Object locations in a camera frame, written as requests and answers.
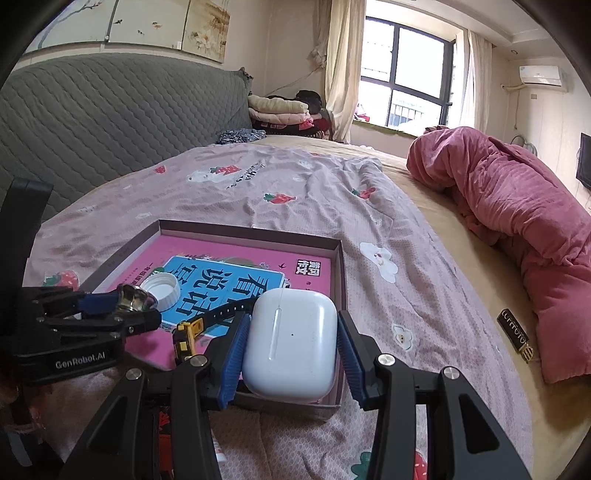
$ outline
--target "television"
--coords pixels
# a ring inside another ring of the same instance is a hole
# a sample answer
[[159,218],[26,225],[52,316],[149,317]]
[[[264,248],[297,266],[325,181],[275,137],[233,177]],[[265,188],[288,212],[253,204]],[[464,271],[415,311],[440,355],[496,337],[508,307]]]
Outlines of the television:
[[585,134],[581,134],[581,149],[579,150],[577,180],[581,182],[586,189],[591,190],[591,137]]

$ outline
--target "window sill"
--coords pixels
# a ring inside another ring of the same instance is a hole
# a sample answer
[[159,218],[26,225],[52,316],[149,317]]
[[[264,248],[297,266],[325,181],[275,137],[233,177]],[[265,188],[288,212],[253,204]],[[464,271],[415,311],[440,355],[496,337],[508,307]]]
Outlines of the window sill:
[[393,128],[382,127],[382,125],[370,124],[369,122],[364,122],[363,120],[353,120],[354,125],[359,125],[361,128],[366,128],[368,130],[374,130],[376,132],[380,132],[386,135],[398,135],[399,137],[406,137],[416,139],[418,138],[416,135],[409,134],[402,130],[396,130]]

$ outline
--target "window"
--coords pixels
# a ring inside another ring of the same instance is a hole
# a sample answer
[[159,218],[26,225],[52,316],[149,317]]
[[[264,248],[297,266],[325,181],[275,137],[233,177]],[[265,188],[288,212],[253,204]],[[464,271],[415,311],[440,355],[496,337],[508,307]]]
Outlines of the window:
[[447,124],[454,43],[366,17],[357,117],[416,135]]

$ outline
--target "blue gripper pad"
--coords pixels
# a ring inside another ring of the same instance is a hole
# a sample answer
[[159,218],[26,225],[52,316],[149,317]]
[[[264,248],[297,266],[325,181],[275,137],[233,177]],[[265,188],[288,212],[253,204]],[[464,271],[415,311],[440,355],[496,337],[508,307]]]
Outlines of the blue gripper pad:
[[119,293],[116,290],[107,293],[88,293],[78,299],[78,309],[87,315],[111,313],[117,306]]
[[345,370],[345,376],[347,377],[347,383],[351,390],[351,395],[354,400],[359,403],[361,408],[364,407],[368,400],[367,392],[365,391],[365,379],[363,369],[355,349],[353,348],[353,342],[347,334],[343,319],[339,315],[337,323],[337,334],[336,334],[336,346],[339,350],[340,360],[343,362],[343,368]]
[[220,373],[220,391],[217,397],[217,402],[221,408],[226,408],[228,402],[234,400],[236,395],[236,388],[238,387],[238,380],[242,372],[242,358],[244,357],[244,350],[246,349],[246,340],[248,339],[248,330],[251,327],[251,316],[245,314],[232,344],[228,349],[226,360],[223,364]]

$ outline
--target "white earbuds case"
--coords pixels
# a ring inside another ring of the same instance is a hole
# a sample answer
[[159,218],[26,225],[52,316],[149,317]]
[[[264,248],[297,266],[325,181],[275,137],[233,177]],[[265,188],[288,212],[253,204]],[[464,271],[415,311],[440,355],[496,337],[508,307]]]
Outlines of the white earbuds case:
[[273,288],[255,303],[242,361],[246,386],[261,397],[311,402],[335,378],[337,313],[322,293]]

